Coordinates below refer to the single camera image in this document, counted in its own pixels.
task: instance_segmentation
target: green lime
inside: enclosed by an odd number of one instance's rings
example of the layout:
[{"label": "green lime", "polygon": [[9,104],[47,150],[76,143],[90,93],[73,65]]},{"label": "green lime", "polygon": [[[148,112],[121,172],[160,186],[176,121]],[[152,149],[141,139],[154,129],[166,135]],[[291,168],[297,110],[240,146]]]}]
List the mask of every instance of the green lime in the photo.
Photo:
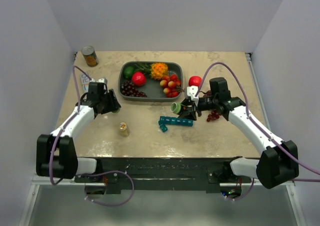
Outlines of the green lime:
[{"label": "green lime", "polygon": [[126,69],[124,69],[123,76],[125,79],[131,79],[135,72],[136,68],[134,66],[128,66]]}]

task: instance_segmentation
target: tabletop surface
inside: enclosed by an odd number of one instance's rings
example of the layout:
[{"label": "tabletop surface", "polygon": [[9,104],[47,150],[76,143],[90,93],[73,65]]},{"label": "tabletop surface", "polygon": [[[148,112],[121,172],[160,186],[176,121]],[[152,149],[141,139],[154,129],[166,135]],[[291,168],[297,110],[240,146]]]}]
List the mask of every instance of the tabletop surface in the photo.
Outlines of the tabletop surface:
[{"label": "tabletop surface", "polygon": [[[81,52],[75,58],[79,66],[94,79],[106,77],[108,89],[114,89],[121,105],[119,113],[98,115],[75,140],[78,157],[258,157],[252,143],[242,132],[220,118],[207,122],[207,112],[198,117],[192,127],[168,126],[163,133],[159,129],[159,116],[176,116],[170,112],[171,103],[147,103],[124,100],[118,92],[118,77],[121,67],[129,61],[175,62],[182,68],[184,86],[193,75],[203,77],[214,62],[226,63],[239,78],[249,100],[251,112],[264,123],[261,107],[246,56],[243,52],[172,52],[172,51],[97,51],[99,64],[88,67]],[[76,71],[80,94],[81,72]],[[229,71],[221,65],[211,69],[202,87],[209,90],[209,79],[224,77],[232,96],[243,99],[242,93]],[[77,94],[73,78],[64,96],[58,126],[72,113]],[[176,102],[181,102],[181,94]],[[118,132],[120,122],[126,122],[130,135],[122,137]]]}]

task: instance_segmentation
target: green leaves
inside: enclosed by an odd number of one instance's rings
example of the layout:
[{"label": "green leaves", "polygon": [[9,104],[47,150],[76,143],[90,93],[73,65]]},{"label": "green leaves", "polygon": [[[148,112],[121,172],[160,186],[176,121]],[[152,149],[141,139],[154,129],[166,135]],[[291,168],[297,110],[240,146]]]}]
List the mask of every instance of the green leaves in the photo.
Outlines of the green leaves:
[{"label": "green leaves", "polygon": [[150,65],[148,65],[147,63],[142,63],[142,62],[138,62],[136,64],[134,64],[136,66],[136,70],[135,72],[142,72],[145,74],[150,74],[151,70],[150,70]]}]

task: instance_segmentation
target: can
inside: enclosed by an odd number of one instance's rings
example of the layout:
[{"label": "can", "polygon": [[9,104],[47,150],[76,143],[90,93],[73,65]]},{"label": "can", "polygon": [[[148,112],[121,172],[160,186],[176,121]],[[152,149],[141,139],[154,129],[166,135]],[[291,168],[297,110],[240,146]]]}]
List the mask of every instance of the can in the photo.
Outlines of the can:
[{"label": "can", "polygon": [[92,46],[85,46],[82,48],[81,53],[86,61],[86,64],[90,67],[94,67],[99,64],[99,60],[95,53],[95,49]]}]

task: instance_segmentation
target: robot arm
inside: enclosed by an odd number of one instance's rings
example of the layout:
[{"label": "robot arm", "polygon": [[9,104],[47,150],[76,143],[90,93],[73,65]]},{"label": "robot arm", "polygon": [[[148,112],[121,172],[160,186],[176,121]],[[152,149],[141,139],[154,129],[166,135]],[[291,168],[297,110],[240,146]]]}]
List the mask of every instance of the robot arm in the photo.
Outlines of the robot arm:
[{"label": "robot arm", "polygon": [[[248,176],[259,179],[263,186],[271,189],[299,175],[298,164],[284,154],[265,134],[263,134],[249,119],[245,103],[238,97],[231,97],[227,82],[224,78],[210,80],[211,96],[199,98],[196,96],[198,87],[188,87],[186,98],[182,102],[188,106],[178,113],[180,118],[197,120],[196,113],[201,116],[204,110],[216,110],[223,117],[239,128],[253,143],[260,154],[260,159],[236,157],[228,162],[223,171],[225,179],[236,176]],[[272,135],[290,154],[298,158],[297,146],[292,141],[285,142],[273,134],[258,119],[249,112],[260,127]]]},{"label": "robot arm", "polygon": [[40,135],[37,140],[36,149],[36,173],[39,176],[49,176],[49,162],[53,143],[61,129],[56,148],[59,149],[59,156],[53,158],[53,177],[72,179],[78,174],[92,174],[97,168],[97,160],[92,158],[77,157],[74,141],[93,121],[98,114],[108,112],[117,113],[121,106],[112,89],[108,90],[107,80],[91,81],[88,86],[88,93],[80,99],[72,114],[49,135]]}]

